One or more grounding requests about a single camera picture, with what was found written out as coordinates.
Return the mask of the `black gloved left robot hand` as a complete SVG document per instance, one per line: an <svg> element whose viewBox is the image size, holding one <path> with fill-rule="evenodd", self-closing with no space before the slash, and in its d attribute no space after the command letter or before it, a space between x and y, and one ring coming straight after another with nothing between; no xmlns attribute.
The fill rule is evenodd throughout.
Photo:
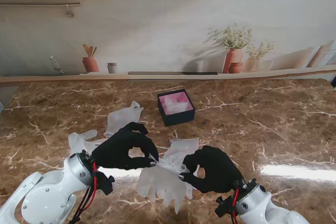
<svg viewBox="0 0 336 224"><path fill-rule="evenodd" d="M143 124L131 122L100 144L91 154L92 160L103 168L124 170L152 167L159 161L156 146ZM130 157L129 150L137 147L143 157Z"/></svg>

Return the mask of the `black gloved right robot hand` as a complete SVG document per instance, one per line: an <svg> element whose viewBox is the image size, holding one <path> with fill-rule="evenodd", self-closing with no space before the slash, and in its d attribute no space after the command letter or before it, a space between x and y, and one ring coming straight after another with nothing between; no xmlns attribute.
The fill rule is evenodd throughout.
<svg viewBox="0 0 336 224"><path fill-rule="evenodd" d="M179 174L179 179L202 193L227 193L236 189L237 181L243 180L241 172L219 148L203 146L185 156L183 164L189 172Z"/></svg>

